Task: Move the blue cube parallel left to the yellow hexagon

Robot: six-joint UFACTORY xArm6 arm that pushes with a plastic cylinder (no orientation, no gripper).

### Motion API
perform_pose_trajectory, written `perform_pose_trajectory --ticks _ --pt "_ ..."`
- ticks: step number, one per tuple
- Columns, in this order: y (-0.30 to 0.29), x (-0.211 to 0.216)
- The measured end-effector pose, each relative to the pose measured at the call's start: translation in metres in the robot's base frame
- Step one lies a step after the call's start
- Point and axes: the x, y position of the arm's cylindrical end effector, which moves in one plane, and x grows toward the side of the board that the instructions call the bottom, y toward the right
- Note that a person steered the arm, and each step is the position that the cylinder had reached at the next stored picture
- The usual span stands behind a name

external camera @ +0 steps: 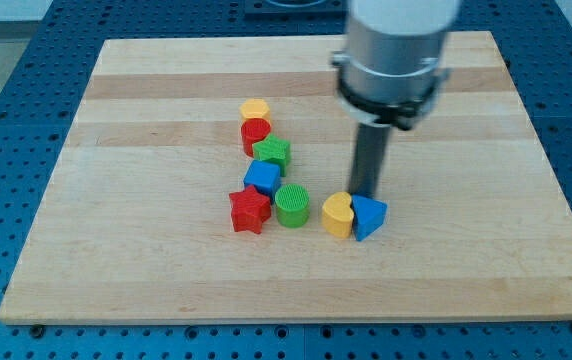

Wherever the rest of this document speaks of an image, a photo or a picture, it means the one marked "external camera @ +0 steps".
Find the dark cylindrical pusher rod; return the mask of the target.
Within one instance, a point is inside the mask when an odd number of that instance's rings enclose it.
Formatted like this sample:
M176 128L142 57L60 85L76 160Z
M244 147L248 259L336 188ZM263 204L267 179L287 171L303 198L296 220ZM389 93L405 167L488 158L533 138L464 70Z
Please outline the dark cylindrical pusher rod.
M348 182L351 195L373 198L379 185L390 126L359 124Z

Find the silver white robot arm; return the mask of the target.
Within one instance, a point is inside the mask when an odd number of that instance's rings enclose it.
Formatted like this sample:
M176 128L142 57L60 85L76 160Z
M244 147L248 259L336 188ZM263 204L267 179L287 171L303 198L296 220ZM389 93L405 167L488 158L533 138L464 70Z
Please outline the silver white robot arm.
M345 46L332 55L337 96L357 120L348 192L372 198L390 133L409 131L434 108L449 72L439 68L460 0L353 0Z

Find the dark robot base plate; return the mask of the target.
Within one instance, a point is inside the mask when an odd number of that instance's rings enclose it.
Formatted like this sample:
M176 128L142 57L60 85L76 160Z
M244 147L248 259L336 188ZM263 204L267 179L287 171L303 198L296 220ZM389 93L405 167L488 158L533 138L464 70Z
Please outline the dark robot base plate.
M242 3L246 18L343 15L347 9L345 0L243 0Z

